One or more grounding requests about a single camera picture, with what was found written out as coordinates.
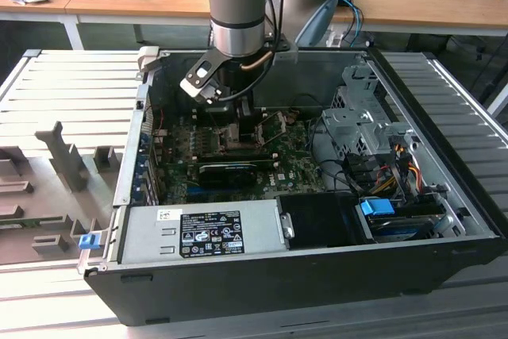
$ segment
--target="blue cable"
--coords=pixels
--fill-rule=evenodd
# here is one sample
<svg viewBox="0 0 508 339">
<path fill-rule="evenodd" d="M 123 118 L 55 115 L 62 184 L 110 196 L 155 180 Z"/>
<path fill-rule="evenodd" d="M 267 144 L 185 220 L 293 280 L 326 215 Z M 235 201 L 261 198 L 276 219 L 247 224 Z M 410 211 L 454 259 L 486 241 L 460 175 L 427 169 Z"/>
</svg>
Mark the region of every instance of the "blue cable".
<svg viewBox="0 0 508 339">
<path fill-rule="evenodd" d="M 349 45 L 350 47 L 352 47 L 355 44 L 356 38 L 360 34 L 360 16 L 358 14 L 358 9 L 349 0 L 341 0 L 341 1 L 346 3 L 348 6 L 350 6 L 356 16 L 356 33 L 355 33 L 355 36 L 353 37 L 353 39 L 351 40 L 351 44 Z"/>
</svg>

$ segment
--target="power supply label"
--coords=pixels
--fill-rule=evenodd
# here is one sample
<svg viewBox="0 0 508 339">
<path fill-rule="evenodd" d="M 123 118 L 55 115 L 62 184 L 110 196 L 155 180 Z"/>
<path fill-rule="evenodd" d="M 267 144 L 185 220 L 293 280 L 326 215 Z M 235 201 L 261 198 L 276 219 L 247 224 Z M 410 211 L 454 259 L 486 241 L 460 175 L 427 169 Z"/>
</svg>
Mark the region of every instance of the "power supply label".
<svg viewBox="0 0 508 339">
<path fill-rule="evenodd" d="M 180 256 L 224 256 L 244 252 L 240 211 L 182 214 Z"/>
</svg>

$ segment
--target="green motherboard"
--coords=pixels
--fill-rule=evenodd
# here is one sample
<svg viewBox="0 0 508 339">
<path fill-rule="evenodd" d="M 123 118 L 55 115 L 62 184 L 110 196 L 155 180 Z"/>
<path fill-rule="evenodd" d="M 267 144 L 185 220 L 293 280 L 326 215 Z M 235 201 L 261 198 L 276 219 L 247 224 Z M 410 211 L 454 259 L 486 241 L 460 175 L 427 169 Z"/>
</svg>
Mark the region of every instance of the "green motherboard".
<svg viewBox="0 0 508 339">
<path fill-rule="evenodd" d="M 219 137 L 224 140 L 235 125 L 200 126 L 195 119 L 180 118 L 167 126 L 169 136 L 164 149 L 167 160 L 159 165 L 166 190 L 164 203 L 235 202 L 272 199 L 293 192 L 322 192 L 325 188 L 318 166 L 308 151 L 308 124 L 291 119 L 285 123 L 286 120 L 283 112 L 272 114 L 260 124 L 262 132 L 258 131 L 255 144 L 230 144 L 236 149 L 229 151 Z M 255 183 L 232 189 L 201 187 L 199 168 L 217 163 L 217 158 L 221 163 L 255 164 L 260 169 L 256 171 Z"/>
</svg>

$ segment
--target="white table frame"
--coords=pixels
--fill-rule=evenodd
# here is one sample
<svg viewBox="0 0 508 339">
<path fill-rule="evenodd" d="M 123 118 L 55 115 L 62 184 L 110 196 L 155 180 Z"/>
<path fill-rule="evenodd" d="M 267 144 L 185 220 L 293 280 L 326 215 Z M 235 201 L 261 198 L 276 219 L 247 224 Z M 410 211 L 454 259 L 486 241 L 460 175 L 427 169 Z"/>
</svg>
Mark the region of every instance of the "white table frame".
<svg viewBox="0 0 508 339">
<path fill-rule="evenodd" d="M 83 50 L 83 41 L 79 35 L 79 24 L 104 23 L 104 24 L 132 24 L 136 41 L 142 43 L 143 33 L 141 25 L 210 25 L 208 17 L 157 17 L 157 16 L 130 16 L 130 15 L 95 15 L 95 14 L 72 14 L 72 13 L 26 13 L 26 12 L 0 12 L 0 20 L 8 21 L 46 21 L 61 23 L 65 27 L 67 37 L 72 49 Z M 332 28 L 347 29 L 349 23 L 332 23 Z M 367 32 L 385 33 L 422 33 L 437 35 L 467 35 L 467 36 L 497 36 L 504 37 L 508 33 L 506 29 L 489 29 L 473 27 L 445 27 L 427 25 L 390 25 L 369 24 L 363 26 Z M 489 113 L 496 117 L 508 104 L 508 84 L 499 96 L 488 108 Z"/>
</svg>

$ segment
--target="blue plastic clip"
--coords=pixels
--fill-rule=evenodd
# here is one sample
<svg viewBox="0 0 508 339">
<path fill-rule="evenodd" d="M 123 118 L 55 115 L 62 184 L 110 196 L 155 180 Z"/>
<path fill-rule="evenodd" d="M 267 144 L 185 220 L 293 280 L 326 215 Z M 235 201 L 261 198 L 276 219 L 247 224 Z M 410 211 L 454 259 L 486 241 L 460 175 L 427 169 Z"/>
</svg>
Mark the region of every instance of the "blue plastic clip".
<svg viewBox="0 0 508 339">
<path fill-rule="evenodd" d="M 379 216 L 380 214 L 395 214 L 394 207 L 387 198 L 370 198 L 360 204 L 365 216 Z"/>
<path fill-rule="evenodd" d="M 100 249 L 101 248 L 101 234 L 100 233 L 88 233 L 83 234 L 79 238 L 79 248 L 84 249 Z"/>
</svg>

